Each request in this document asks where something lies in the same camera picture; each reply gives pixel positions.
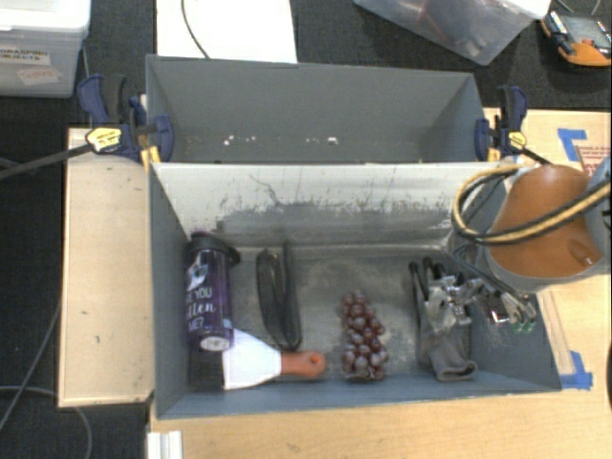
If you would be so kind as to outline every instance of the orange handle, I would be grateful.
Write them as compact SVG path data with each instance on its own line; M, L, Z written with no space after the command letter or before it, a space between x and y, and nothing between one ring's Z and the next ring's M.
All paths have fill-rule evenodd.
M314 379L327 367L325 356L315 350L303 352L283 352L280 355L280 373L284 376L301 376Z

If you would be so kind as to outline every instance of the grapes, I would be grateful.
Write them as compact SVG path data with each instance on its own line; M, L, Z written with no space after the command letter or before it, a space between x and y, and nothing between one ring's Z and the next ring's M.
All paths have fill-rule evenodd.
M351 327L353 328L353 330L361 332L365 329L365 325L365 319L363 319L362 317L356 317L355 319L353 319L353 324L351 325Z
M355 291L342 297L339 313L346 338L342 372L348 378L380 381L384 378L383 365L388 353L379 340L384 326L376 317L376 310L363 293Z

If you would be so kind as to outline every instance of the gray bin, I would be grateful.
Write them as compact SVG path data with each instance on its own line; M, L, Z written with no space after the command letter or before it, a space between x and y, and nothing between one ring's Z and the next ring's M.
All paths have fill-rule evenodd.
M149 183L159 418L560 389L541 319L531 334L515 335L510 327L490 326L474 308L471 357L479 373L472 382L437 382L416 363L407 265L426 255L451 264L445 252L451 199L469 175L487 167L464 163L473 156L473 124L482 115L470 76L449 74L445 80L447 74L429 72L157 57L148 65L149 112L168 113L180 139L175 162L154 164ZM428 140L440 130L445 141ZM248 131L254 144L218 143L227 134L247 138ZM283 131L293 141L304 140L302 148L283 138ZM326 135L338 143L305 146L306 139ZM366 147L363 135L379 147ZM277 148L261 146L268 141ZM447 148L451 142L470 147ZM414 164L424 159L434 163ZM258 308L254 259L263 248L280 250L285 240L292 241L301 348L325 353L322 379L282 379L227 392L193 389L183 274L187 239L195 230L213 231L241 251L242 262L230 271L233 322L267 342L272 340ZM381 382L356 384L340 373L339 301L356 289L369 297L387 328L384 343L391 357Z

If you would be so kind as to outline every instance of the black floor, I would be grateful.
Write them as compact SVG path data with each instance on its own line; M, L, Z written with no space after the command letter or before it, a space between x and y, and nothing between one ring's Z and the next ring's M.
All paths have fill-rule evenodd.
M610 74L563 69L540 42L535 23L491 66L479 67L351 0L291 1L299 61L468 71L476 77L485 106L497 105L497 86L512 84L526 92L533 108L610 110ZM596 0L564 1L589 12ZM598 12L608 25L611 2L602 0ZM143 57L155 50L154 6L154 0L93 0L85 41L91 72L128 76L129 96L145 89ZM79 79L84 76L81 64ZM64 146L68 126L86 119L74 98L0 98L0 157L25 162L55 153ZM59 299L62 191L61 165L0 182L0 386L22 382ZM31 385L55 389L56 336ZM0 416L11 397L0 391ZM93 430L92 457L143 457L143 406L85 412ZM28 394L0 431L0 457L82 457L85 437L74 413L57 412L53 399Z

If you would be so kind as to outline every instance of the white box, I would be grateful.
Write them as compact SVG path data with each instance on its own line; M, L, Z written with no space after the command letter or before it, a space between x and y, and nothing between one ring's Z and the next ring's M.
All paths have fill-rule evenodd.
M67 98L91 0L0 0L0 95Z
M445 48L488 65L551 0L354 0Z

